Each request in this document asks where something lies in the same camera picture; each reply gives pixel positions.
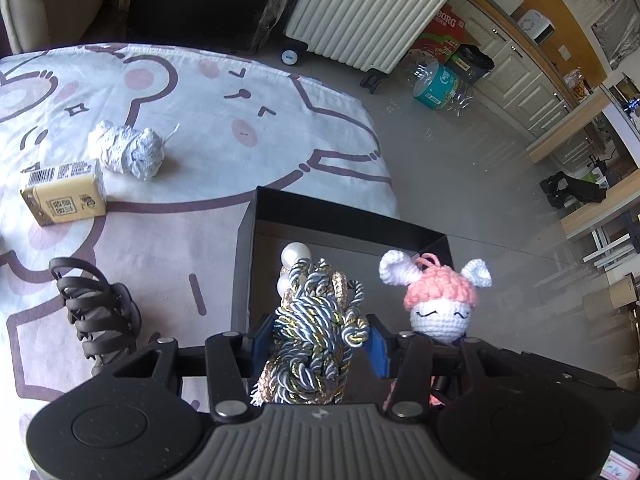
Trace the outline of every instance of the white suitcase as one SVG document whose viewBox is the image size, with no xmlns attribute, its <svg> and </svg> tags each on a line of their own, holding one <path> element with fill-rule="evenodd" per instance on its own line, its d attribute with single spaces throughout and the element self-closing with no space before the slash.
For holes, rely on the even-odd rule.
<svg viewBox="0 0 640 480">
<path fill-rule="evenodd" d="M 285 35 L 367 72 L 361 86 L 373 93 L 446 1 L 298 0 Z M 296 52 L 283 52 L 283 62 L 295 59 Z"/>
</svg>

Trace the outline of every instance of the white crochet ear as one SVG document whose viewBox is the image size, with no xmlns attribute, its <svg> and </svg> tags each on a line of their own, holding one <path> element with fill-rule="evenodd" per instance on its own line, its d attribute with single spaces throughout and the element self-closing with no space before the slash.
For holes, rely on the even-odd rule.
<svg viewBox="0 0 640 480">
<path fill-rule="evenodd" d="M 422 277 L 422 271 L 402 251 L 391 249 L 380 260 L 380 279 L 387 285 L 409 285 Z"/>
<path fill-rule="evenodd" d="M 491 274 L 489 274 L 489 269 L 486 268 L 486 263 L 482 260 L 471 260 L 465 265 L 460 274 L 475 286 L 483 288 L 491 286 Z"/>
</svg>

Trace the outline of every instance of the braided rope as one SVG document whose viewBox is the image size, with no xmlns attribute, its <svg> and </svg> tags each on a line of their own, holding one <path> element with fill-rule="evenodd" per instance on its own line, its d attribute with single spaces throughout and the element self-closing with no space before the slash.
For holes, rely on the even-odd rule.
<svg viewBox="0 0 640 480">
<path fill-rule="evenodd" d="M 276 309 L 275 348 L 252 391 L 252 404 L 329 404 L 344 395 L 353 349 L 369 336 L 360 315 L 360 282 L 347 282 L 321 258 L 301 258 L 289 271 L 290 289 Z M 353 297 L 348 300 L 348 289 Z"/>
</svg>

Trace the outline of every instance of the floor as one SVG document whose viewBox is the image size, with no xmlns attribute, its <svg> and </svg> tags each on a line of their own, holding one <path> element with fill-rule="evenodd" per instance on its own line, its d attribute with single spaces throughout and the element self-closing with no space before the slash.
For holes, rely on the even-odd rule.
<svg viewBox="0 0 640 480">
<path fill-rule="evenodd" d="M 276 45 L 255 59 L 286 69 Z M 407 72 L 396 70 L 372 95 L 358 84 L 362 72 L 320 56 L 306 54 L 290 71 L 361 99 L 402 219 L 448 234 L 458 268 L 485 259 L 494 284 L 479 292 L 471 335 L 635 381 L 634 334 L 602 292 L 606 276 L 582 262 L 593 241 L 566 240 L 561 213 L 538 186 L 557 169 L 534 165 L 519 133 L 478 102 L 459 117 L 429 110 L 411 97 Z"/>
</svg>

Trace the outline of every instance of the pink loop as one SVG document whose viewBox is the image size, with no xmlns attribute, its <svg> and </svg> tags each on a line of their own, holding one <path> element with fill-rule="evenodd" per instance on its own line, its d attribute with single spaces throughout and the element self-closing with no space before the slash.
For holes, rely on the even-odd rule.
<svg viewBox="0 0 640 480">
<path fill-rule="evenodd" d="M 420 258 L 416 258 L 415 262 L 417 264 L 423 264 L 424 266 L 427 266 L 427 267 L 440 266 L 440 260 L 438 259 L 438 257 L 435 254 L 431 254 L 431 253 L 424 253 Z"/>
</svg>

